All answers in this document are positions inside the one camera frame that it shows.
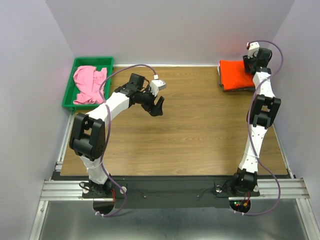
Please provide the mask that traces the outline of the orange t shirt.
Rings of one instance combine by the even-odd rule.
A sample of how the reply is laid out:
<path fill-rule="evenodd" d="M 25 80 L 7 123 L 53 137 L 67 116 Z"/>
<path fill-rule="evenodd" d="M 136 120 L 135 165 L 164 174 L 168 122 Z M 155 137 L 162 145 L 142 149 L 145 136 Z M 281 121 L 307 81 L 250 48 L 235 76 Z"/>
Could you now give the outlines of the orange t shirt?
<path fill-rule="evenodd" d="M 245 73 L 242 60 L 220 60 L 220 75 L 225 90 L 233 90 L 245 87 L 255 87 L 253 76 Z"/>

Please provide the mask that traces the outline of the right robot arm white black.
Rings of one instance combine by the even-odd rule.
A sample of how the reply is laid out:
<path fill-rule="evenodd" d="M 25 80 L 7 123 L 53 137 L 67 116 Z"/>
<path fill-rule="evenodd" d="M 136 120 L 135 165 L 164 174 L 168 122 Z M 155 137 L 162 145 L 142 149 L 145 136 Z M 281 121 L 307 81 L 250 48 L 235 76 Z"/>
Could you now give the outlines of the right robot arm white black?
<path fill-rule="evenodd" d="M 260 47 L 258 42 L 249 43 L 247 50 L 247 54 L 243 56 L 244 70 L 253 76 L 255 92 L 247 113 L 248 138 L 244 154 L 230 182 L 231 192 L 237 196 L 245 196 L 258 190 L 261 148 L 281 105 L 281 100 L 272 90 L 272 72 L 268 68 L 272 51 Z"/>

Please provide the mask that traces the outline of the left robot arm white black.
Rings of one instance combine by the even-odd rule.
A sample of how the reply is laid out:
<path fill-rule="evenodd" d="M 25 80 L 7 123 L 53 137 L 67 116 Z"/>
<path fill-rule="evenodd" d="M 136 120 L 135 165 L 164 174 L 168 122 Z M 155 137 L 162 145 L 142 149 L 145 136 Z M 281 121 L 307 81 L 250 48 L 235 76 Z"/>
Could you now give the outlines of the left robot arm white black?
<path fill-rule="evenodd" d="M 94 110 L 74 117 L 69 147 L 80 157 L 89 177 L 88 183 L 80 184 L 85 193 L 92 192 L 100 197 L 111 193 L 112 182 L 108 171 L 103 168 L 103 155 L 110 138 L 111 121 L 132 105 L 139 104 L 151 116 L 163 115 L 164 97 L 159 91 L 166 83 L 157 75 L 146 86 L 146 78 L 131 74 L 129 81 L 116 88 L 114 93 Z"/>

